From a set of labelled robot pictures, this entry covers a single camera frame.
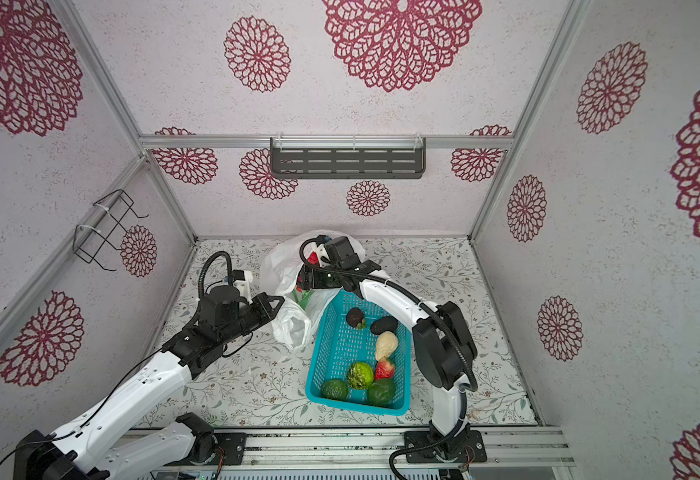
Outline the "dark mangosteen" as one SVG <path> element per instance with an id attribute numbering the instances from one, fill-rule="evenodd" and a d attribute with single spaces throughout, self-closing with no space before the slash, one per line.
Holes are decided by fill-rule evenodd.
<path id="1" fill-rule="evenodd" d="M 350 309 L 346 314 L 346 323 L 354 329 L 364 329 L 366 327 L 366 315 L 358 307 Z"/>

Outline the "white plastic bag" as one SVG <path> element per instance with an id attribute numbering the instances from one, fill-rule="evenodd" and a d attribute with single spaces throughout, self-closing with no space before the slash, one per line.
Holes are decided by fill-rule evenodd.
<path id="1" fill-rule="evenodd" d="M 274 338 L 289 352 L 299 352 L 312 343 L 320 320 L 339 288 L 306 290 L 298 284 L 304 264 L 299 257 L 300 245 L 317 236 L 330 239 L 346 236 L 361 260 L 366 249 L 354 237 L 335 230 L 313 230 L 288 239 L 267 253 L 260 263 L 260 291 L 285 299 L 275 319 L 270 323 Z"/>

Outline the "dark avocado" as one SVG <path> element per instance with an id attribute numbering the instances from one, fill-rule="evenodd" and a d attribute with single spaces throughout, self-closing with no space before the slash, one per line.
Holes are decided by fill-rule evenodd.
<path id="1" fill-rule="evenodd" d="M 388 315 L 374 321 L 370 326 L 370 332 L 376 336 L 386 332 L 395 333 L 398 326 L 398 320 L 395 317 Z"/>

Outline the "beige pear fruit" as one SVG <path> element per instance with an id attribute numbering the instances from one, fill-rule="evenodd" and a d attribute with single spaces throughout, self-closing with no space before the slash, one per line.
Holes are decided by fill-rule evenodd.
<path id="1" fill-rule="evenodd" d="M 381 333 L 376 342 L 375 358 L 381 361 L 389 358 L 398 348 L 399 340 L 397 335 L 392 331 Z"/>

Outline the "light green custard apple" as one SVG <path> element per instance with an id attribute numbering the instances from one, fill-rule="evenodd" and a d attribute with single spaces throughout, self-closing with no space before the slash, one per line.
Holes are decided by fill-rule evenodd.
<path id="1" fill-rule="evenodd" d="M 365 362 L 353 363 L 346 375 L 346 381 L 354 390 L 367 390 L 375 380 L 375 372 L 371 365 Z"/>

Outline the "red dragon fruit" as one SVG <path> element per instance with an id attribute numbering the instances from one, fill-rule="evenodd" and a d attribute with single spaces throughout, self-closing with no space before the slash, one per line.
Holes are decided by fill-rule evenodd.
<path id="1" fill-rule="evenodd" d="M 312 265 L 319 265 L 320 261 L 316 254 L 312 252 L 308 257 L 308 262 Z M 292 291 L 293 300 L 303 309 L 306 310 L 309 304 L 310 298 L 313 295 L 312 290 L 304 290 L 300 284 L 297 284 L 295 289 Z"/>

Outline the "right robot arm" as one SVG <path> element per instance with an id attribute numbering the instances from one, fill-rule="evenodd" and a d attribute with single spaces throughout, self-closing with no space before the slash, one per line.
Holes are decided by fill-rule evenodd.
<path id="1" fill-rule="evenodd" d="M 298 285 L 308 291 L 342 288 L 392 314 L 412 334 L 419 371 L 432 386 L 433 417 L 428 441 L 390 454 L 397 479 L 404 475 L 396 460 L 432 453 L 445 461 L 458 457 L 469 444 L 468 394 L 478 390 L 473 362 L 478 351 L 460 307 L 452 302 L 426 301 L 396 283 L 380 265 L 361 260 L 349 238 L 318 235 L 302 242 L 298 255 L 303 269 Z"/>

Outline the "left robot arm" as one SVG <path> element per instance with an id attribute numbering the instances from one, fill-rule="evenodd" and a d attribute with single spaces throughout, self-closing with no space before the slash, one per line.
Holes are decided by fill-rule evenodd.
<path id="1" fill-rule="evenodd" d="M 205 277 L 226 251 L 213 253 L 197 282 L 197 308 L 191 320 L 153 353 L 137 362 L 108 395 L 49 434 L 34 430 L 4 456 L 15 479 L 137 479 L 180 460 L 206 464 L 220 452 L 215 429 L 187 413 L 168 426 L 121 444 L 125 433 L 157 404 L 200 376 L 228 346 L 252 338 L 273 321 L 285 300 L 248 290 L 247 274 L 233 267 L 211 288 Z"/>

